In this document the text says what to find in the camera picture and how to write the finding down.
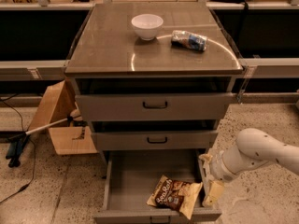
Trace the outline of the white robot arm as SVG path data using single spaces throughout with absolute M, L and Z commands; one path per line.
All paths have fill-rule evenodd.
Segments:
M 299 175 L 299 147 L 282 143 L 270 134 L 254 128 L 242 130 L 235 144 L 218 153 L 210 150 L 199 156 L 208 183 L 203 206 L 212 206 L 223 194 L 224 184 L 241 173 L 272 163 Z

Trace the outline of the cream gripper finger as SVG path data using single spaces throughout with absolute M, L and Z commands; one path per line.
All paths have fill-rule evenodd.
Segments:
M 207 170 L 207 171 L 210 170 L 210 164 L 211 164 L 211 162 L 212 162 L 212 158 L 213 158 L 213 156 L 210 155 L 210 154 L 208 154 L 208 153 L 201 154 L 201 155 L 199 156 L 199 160 L 200 160 L 201 163 L 202 163 L 202 167 L 203 167 L 205 170 Z
M 203 200 L 204 207 L 210 207 L 217 202 L 224 192 L 224 183 L 220 180 L 213 180 L 209 182 L 209 190 Z

